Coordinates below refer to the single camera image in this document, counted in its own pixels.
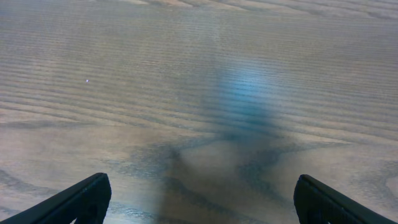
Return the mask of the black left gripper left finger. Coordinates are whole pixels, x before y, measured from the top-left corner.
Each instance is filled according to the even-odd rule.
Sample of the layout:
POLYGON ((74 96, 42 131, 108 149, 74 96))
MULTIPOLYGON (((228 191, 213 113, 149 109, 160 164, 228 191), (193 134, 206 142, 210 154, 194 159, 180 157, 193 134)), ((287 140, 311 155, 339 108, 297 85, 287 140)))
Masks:
POLYGON ((99 172, 1 224, 103 224, 110 200, 108 175, 99 172))

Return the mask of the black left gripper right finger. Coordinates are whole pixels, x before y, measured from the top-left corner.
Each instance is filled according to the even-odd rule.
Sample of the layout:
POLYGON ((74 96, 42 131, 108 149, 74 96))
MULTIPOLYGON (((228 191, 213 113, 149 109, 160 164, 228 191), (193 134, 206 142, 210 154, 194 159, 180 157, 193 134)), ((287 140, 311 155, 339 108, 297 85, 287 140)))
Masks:
POLYGON ((397 224, 307 174, 296 183, 294 205, 300 224, 397 224))

